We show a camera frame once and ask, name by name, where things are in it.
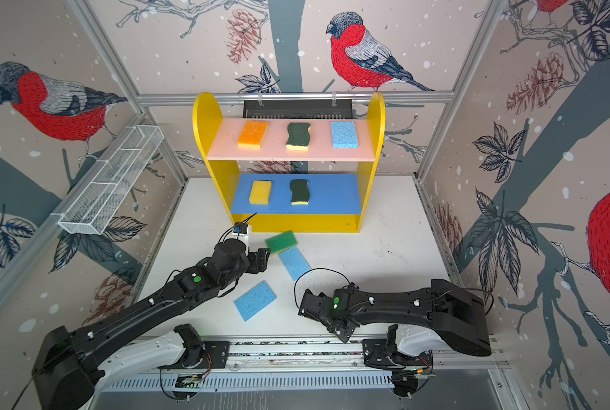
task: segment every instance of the orange sponge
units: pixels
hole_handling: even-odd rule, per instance
[[[237,141],[237,146],[239,148],[259,150],[267,128],[268,122],[266,121],[247,121]]]

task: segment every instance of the white table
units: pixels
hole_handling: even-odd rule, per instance
[[[212,180],[189,180],[139,299],[163,286],[173,269],[192,267],[211,256],[214,244],[230,225]],[[264,240],[273,235],[252,234],[251,250],[265,247]],[[412,291],[430,286],[431,279],[448,279],[410,176],[375,178],[359,234],[296,234],[296,239],[312,268],[342,272],[363,291]],[[234,300],[261,281],[268,283],[276,300],[244,322]],[[314,271],[300,280],[296,298],[300,303],[308,287],[315,295],[325,292],[331,296],[334,289],[345,284],[344,278],[333,272]],[[293,291],[294,282],[282,261],[272,255],[265,272],[244,274],[226,297],[209,300],[147,335],[161,335],[179,324],[192,324],[204,337],[328,335],[322,324],[298,316]],[[361,326],[355,335],[384,333],[387,326]]]

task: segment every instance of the sponge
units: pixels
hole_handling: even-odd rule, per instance
[[[309,148],[309,123],[289,123],[287,150],[307,151]]]
[[[271,181],[254,181],[252,183],[251,197],[248,201],[251,205],[268,205],[271,197]]]
[[[298,245],[298,242],[296,242],[296,237],[292,231],[272,236],[266,240],[266,246],[271,249],[271,255],[277,255],[296,245]]]
[[[259,150],[267,128],[268,122],[266,121],[247,121],[237,141],[237,146],[239,148]]]
[[[293,179],[289,183],[289,188],[291,189],[292,205],[309,204],[309,189],[307,188],[307,179]]]
[[[276,295],[271,291],[266,282],[261,282],[252,288],[248,293],[234,301],[237,310],[241,314],[244,322],[255,316],[260,310],[267,307],[276,299]]]
[[[280,260],[285,268],[287,268],[287,272],[289,272],[289,276],[294,281],[307,271],[309,271],[309,264],[303,258],[301,251],[298,247],[293,247],[288,250],[285,250],[280,255]]]
[[[333,148],[357,148],[359,146],[354,121],[332,121],[330,128],[333,132]]]

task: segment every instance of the light blue sponge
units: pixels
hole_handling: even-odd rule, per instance
[[[289,276],[291,276],[291,279],[294,281],[303,276],[305,272],[309,271],[307,261],[305,261],[301,251],[295,246],[278,254],[278,256],[284,267],[287,268]]]
[[[239,310],[241,317],[243,317],[243,321],[247,322],[248,319],[255,316],[275,299],[275,294],[271,291],[266,282],[261,282],[242,297],[235,300],[234,304]]]
[[[357,148],[358,134],[355,131],[355,121],[332,121],[333,148]]]

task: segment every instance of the gray surface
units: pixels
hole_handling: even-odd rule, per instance
[[[245,393],[202,393],[190,403],[175,403],[161,392],[102,393],[90,410],[272,410],[272,409],[333,409],[333,410],[414,410],[414,409],[481,409],[500,410],[487,370],[436,371],[431,379],[413,396],[399,399],[388,389],[321,389],[262,391]]]

